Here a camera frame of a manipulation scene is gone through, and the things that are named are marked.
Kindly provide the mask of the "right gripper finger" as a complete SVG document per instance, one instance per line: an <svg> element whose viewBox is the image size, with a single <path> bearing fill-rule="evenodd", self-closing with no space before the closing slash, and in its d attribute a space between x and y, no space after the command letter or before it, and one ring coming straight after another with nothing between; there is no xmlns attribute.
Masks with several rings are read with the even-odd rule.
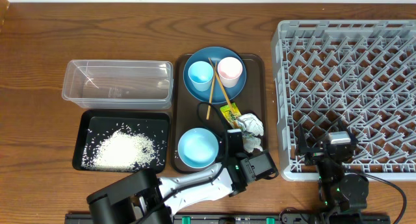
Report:
<svg viewBox="0 0 416 224"><path fill-rule="evenodd" d="M347 126L343 123L342 120L338 120L337 121L338 124L338 128L339 128L339 132L340 131L346 131L350 138L351 138L351 143L358 143L358 139L348 130Z"/></svg>
<svg viewBox="0 0 416 224"><path fill-rule="evenodd" d="M307 141L306 141L306 137L305 137L305 132L304 132L304 128L302 125L298 126L298 130L299 130L299 135L298 135L298 141L296 143L296 151L295 153L297 155L304 155L307 153L308 150L308 146L307 146Z"/></svg>

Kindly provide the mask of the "white tissue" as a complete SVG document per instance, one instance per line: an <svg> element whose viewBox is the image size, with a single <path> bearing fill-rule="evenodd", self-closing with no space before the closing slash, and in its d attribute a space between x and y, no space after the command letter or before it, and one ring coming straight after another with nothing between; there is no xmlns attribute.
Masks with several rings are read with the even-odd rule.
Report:
<svg viewBox="0 0 416 224"><path fill-rule="evenodd" d="M242 131L244 150L252 153L255 149L263 151L260 137L264 135L262 121L254 114L244 114L237 118Z"/></svg>

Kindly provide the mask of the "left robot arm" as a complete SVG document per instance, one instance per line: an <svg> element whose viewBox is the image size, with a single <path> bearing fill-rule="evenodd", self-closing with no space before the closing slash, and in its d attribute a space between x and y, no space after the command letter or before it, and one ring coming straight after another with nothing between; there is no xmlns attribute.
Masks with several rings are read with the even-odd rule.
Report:
<svg viewBox="0 0 416 224"><path fill-rule="evenodd" d="M247 185L278 176L267 150L249 156L242 132L229 130L224 157L203 171L182 177L158 177L152 169L136 172L90 194L86 201L94 223L171 223L181 209L202 201L233 197Z"/></svg>

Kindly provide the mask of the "pile of white rice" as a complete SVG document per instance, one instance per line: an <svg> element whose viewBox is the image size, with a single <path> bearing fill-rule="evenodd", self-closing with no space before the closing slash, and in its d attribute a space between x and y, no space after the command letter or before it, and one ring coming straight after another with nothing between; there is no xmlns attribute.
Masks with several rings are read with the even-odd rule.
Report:
<svg viewBox="0 0 416 224"><path fill-rule="evenodd" d="M88 130L81 167L96 171L136 171L160 166L160 145L124 123L103 132Z"/></svg>

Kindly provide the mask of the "light blue bowl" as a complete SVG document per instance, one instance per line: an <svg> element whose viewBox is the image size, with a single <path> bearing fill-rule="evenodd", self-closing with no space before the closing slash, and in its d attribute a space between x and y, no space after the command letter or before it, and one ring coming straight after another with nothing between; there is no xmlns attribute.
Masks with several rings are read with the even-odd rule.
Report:
<svg viewBox="0 0 416 224"><path fill-rule="evenodd" d="M181 161L194 169L211 165L219 152L219 141L216 136L204 128L188 130L180 137L177 146Z"/></svg>

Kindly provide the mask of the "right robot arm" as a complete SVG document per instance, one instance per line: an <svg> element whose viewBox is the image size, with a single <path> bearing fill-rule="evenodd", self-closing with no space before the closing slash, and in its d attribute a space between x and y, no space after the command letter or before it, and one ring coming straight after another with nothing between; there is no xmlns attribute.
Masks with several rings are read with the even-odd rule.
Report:
<svg viewBox="0 0 416 224"><path fill-rule="evenodd" d="M361 210L367 208L369 181L347 173L342 163L352 158L358 139L338 122L338 131L328 133L316 147L307 145L303 126L299 126L296 155L304 156L307 166L316 166L318 194L326 207L309 217L308 223L363 223Z"/></svg>

